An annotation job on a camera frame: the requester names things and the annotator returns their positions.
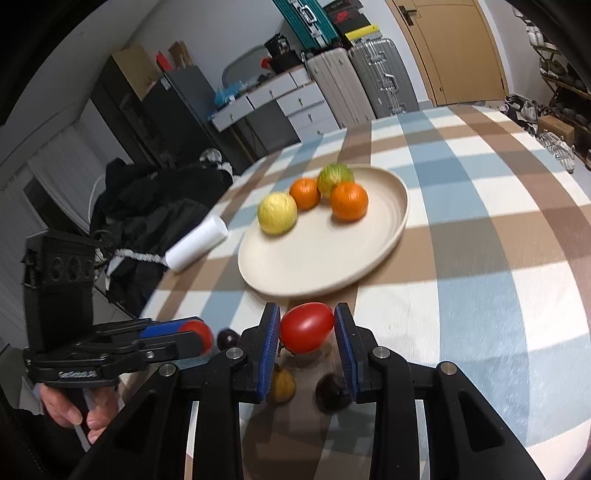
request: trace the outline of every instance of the floor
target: floor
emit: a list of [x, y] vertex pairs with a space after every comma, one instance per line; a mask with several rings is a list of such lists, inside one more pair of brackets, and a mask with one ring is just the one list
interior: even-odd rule
[[573, 178], [579, 184], [579, 187], [591, 199], [591, 171], [587, 169], [583, 160], [579, 157], [574, 159]]

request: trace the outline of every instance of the silver suitcase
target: silver suitcase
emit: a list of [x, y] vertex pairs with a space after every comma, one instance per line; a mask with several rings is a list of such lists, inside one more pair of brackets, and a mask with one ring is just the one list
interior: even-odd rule
[[418, 110], [413, 84], [392, 40], [355, 45], [349, 57], [378, 118]]

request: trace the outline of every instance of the orange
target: orange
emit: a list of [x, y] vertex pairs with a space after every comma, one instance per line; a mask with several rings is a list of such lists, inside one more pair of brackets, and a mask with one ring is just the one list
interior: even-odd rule
[[320, 192], [316, 179], [298, 179], [290, 188], [290, 195], [300, 210], [310, 210], [318, 205]]
[[358, 183], [344, 181], [330, 194], [330, 206], [334, 216], [342, 222], [355, 222], [368, 211], [369, 199], [365, 189]]

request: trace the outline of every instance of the white sneaker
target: white sneaker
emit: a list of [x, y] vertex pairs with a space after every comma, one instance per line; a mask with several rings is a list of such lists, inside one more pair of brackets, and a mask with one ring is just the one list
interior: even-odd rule
[[521, 116], [526, 122], [535, 123], [538, 121], [538, 111], [534, 102], [526, 100], [521, 109]]
[[574, 147], [569, 147], [563, 137], [558, 138], [552, 132], [544, 130], [538, 134], [538, 141], [546, 150], [554, 154], [554, 158], [567, 172], [570, 174], [574, 172]]

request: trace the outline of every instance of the red tomato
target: red tomato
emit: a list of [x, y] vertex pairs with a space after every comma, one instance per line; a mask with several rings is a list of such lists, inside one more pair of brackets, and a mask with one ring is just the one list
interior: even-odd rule
[[213, 334], [211, 329], [201, 320], [187, 320], [177, 330], [177, 332], [195, 332], [201, 337], [203, 342], [203, 352], [208, 352], [213, 345]]
[[335, 326], [335, 316], [328, 305], [304, 303], [281, 319], [280, 338], [291, 353], [309, 353], [322, 345]]

